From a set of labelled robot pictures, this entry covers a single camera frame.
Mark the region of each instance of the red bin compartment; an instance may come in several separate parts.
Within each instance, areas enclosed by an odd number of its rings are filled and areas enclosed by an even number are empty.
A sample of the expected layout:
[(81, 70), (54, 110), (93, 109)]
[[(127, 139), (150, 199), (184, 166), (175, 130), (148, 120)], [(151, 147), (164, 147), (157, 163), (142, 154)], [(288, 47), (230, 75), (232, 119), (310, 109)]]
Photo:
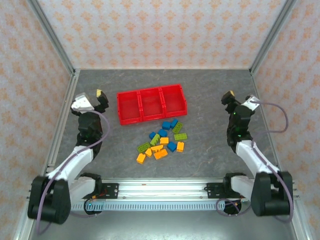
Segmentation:
[(142, 122), (140, 95), (137, 91), (119, 92), (116, 98), (121, 125)]
[(143, 121), (163, 119), (166, 117), (163, 98), (158, 87), (140, 90), (140, 96)]
[(187, 115), (187, 101), (180, 84), (162, 86), (165, 102), (165, 117), (177, 117)]

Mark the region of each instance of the yellow lego brick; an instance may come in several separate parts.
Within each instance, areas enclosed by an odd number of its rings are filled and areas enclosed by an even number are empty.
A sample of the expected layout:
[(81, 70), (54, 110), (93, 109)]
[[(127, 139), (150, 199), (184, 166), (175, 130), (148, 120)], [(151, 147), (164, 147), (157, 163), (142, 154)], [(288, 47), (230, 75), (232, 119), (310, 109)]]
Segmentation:
[(158, 146), (152, 146), (151, 147), (151, 150), (153, 151), (153, 152), (159, 152), (161, 149), (163, 149), (164, 148), (164, 146), (163, 145), (158, 145)]
[(143, 153), (140, 153), (139, 156), (136, 158), (136, 161), (138, 162), (138, 164), (144, 164), (146, 155)]
[(145, 151), (145, 155), (147, 155), (149, 158), (152, 156), (151, 148), (148, 148), (148, 149)]
[(169, 143), (169, 138), (168, 137), (161, 137), (160, 138), (160, 144), (161, 145), (167, 145)]
[(100, 97), (101, 96), (101, 90), (100, 89), (97, 89), (96, 90), (96, 97), (98, 98), (98, 97)]
[(162, 149), (161, 151), (158, 151), (153, 155), (155, 157), (155, 160), (159, 160), (159, 159), (162, 159), (163, 157), (167, 156), (168, 152), (166, 149)]
[(176, 145), (176, 151), (179, 153), (182, 153), (184, 151), (185, 148), (185, 143), (178, 141), (177, 145)]

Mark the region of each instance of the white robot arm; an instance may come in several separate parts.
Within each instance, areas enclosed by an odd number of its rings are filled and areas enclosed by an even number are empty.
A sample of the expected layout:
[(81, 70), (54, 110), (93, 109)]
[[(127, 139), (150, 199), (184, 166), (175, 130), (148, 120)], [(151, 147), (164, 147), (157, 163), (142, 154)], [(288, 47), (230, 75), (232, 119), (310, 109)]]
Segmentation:
[(101, 176), (84, 173), (75, 180), (81, 170), (99, 153), (102, 142), (95, 144), (103, 135), (99, 115), (86, 110), (103, 113), (109, 107), (106, 95), (97, 90), (99, 105), (93, 107), (88, 96), (81, 93), (75, 97), (71, 112), (79, 116), (76, 145), (72, 153), (56, 169), (46, 176), (37, 176), (31, 187), (28, 217), (36, 219), (40, 199), (46, 185), (53, 180), (42, 207), (41, 220), (63, 224), (70, 213), (71, 205), (86, 195), (99, 193), (102, 185)]
[[(252, 137), (248, 131), (250, 118), (259, 106), (258, 102), (260, 101), (255, 96), (248, 96), (241, 104), (235, 99), (232, 91), (227, 92), (221, 99), (221, 103), (227, 105), (226, 111), (230, 114), (227, 128), (228, 145), (245, 162), (254, 176), (252, 180), (245, 175), (235, 175), (226, 182), (230, 184), (228, 187), (231, 190), (251, 201), (253, 212), (257, 216), (288, 215), (290, 213), (288, 196), (270, 168), (285, 182), (291, 198), (292, 176), (274, 166), (258, 149), (256, 143), (252, 146)], [(262, 162), (253, 148), (265, 162)]]

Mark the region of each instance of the patterned wallpaper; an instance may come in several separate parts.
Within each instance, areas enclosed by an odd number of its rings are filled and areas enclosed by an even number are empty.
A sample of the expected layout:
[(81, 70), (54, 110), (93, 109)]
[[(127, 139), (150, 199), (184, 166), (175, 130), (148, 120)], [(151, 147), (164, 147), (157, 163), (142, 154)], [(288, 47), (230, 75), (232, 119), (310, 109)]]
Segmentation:
[[(320, 236), (320, 2), (298, 0), (254, 79), (262, 100), (281, 104), (289, 128), (275, 134), (280, 161), (309, 212), (314, 239)], [(264, 107), (270, 129), (284, 127), (283, 114)]]
[(11, 240), (69, 74), (26, 0), (0, 1), (0, 239)]
[(245, 68), (285, 0), (40, 0), (75, 68)]

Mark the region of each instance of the lego brick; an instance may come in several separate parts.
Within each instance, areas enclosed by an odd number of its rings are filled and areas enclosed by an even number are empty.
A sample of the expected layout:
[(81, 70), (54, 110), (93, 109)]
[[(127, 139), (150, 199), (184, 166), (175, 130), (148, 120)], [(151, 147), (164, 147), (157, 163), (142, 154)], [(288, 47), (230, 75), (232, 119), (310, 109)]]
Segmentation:
[(147, 155), (149, 158), (152, 156), (151, 148), (148, 148), (148, 149), (145, 151), (145, 155)]
[(164, 146), (163, 145), (158, 145), (158, 146), (152, 146), (151, 147), (151, 150), (153, 151), (153, 152), (159, 152), (161, 149), (163, 149), (164, 148)]
[(177, 125), (177, 122), (178, 122), (178, 119), (174, 119), (170, 124), (170, 128), (173, 129)]
[(184, 148), (185, 148), (185, 143), (182, 141), (178, 141), (176, 145), (176, 151), (179, 153), (182, 153), (184, 151)]
[(136, 161), (138, 162), (138, 164), (144, 164), (146, 155), (143, 153), (140, 153), (136, 159)]
[(150, 148), (150, 147), (151, 147), (150, 143), (146, 142), (146, 143), (138, 146), (136, 149), (141, 154), (141, 153), (144, 153), (145, 151), (147, 151), (147, 149)]
[(162, 149), (161, 151), (158, 151), (153, 155), (155, 157), (155, 160), (159, 160), (159, 159), (162, 159), (163, 157), (167, 156), (168, 152), (167, 152), (167, 150)]
[(186, 140), (186, 139), (188, 139), (186, 133), (179, 133), (174, 135), (174, 140), (176, 141)]
[(178, 134), (180, 132), (180, 130), (182, 129), (183, 124), (181, 122), (177, 122), (175, 127), (173, 128), (172, 132), (174, 134)]
[(167, 145), (169, 143), (169, 138), (168, 137), (161, 137), (160, 138), (160, 144), (161, 145)]
[(164, 121), (163, 123), (162, 123), (162, 128), (164, 129), (164, 130), (170, 130), (170, 122), (168, 122), (168, 121)]
[(152, 140), (155, 137), (156, 133), (153, 131), (149, 134), (149, 138)]
[(166, 136), (168, 136), (168, 133), (167, 133), (165, 130), (163, 130), (163, 129), (160, 129), (160, 130), (158, 131), (158, 134), (160, 135), (160, 137), (166, 137)]
[(175, 144), (173, 141), (169, 142), (166, 146), (171, 152), (174, 152), (177, 149), (177, 144)]
[(156, 135), (154, 135), (154, 137), (152, 138), (150, 145), (151, 146), (155, 146), (157, 144), (157, 142), (159, 142), (160, 140), (160, 135), (157, 133)]

